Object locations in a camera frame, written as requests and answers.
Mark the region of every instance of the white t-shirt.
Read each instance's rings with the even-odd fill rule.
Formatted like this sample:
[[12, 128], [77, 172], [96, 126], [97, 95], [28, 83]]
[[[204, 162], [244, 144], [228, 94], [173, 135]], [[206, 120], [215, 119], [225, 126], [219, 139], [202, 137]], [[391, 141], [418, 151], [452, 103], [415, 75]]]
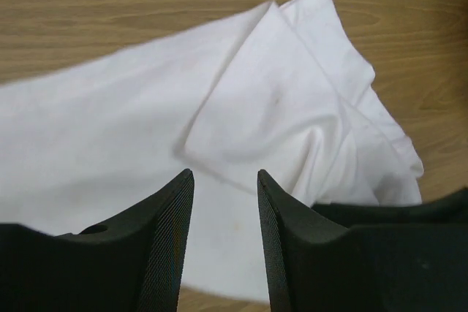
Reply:
[[266, 302], [260, 168], [306, 205], [420, 202], [373, 79], [332, 0], [292, 0], [6, 85], [0, 221], [76, 233], [190, 167], [183, 284]]

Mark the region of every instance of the white fabric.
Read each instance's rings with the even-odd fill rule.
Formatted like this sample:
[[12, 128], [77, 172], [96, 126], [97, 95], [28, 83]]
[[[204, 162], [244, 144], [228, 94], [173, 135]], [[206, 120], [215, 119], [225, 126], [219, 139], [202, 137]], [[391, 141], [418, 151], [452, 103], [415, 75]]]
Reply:
[[0, 221], [79, 232], [191, 167], [184, 284], [268, 301], [260, 168], [307, 205], [420, 202], [373, 79], [332, 0], [292, 0], [6, 85]]

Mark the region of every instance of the black plastic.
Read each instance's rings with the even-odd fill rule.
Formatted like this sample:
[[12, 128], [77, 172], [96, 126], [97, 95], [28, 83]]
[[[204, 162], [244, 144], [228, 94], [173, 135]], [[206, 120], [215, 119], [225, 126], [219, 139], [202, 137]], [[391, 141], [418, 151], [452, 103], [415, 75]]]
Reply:
[[271, 311], [468, 311], [467, 198], [464, 189], [410, 208], [314, 206], [324, 217], [260, 171]]
[[0, 224], [0, 311], [176, 311], [194, 179], [79, 235]]

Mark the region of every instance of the wood grain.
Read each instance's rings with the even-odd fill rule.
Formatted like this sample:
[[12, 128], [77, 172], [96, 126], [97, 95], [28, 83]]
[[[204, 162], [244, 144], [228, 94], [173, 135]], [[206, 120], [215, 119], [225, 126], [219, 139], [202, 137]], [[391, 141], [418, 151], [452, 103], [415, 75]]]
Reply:
[[[263, 1], [0, 0], [0, 82], [77, 64]], [[376, 69], [374, 88], [425, 164], [424, 199], [466, 184], [468, 0], [335, 2], [351, 40]], [[268, 308], [184, 289], [179, 310]]]

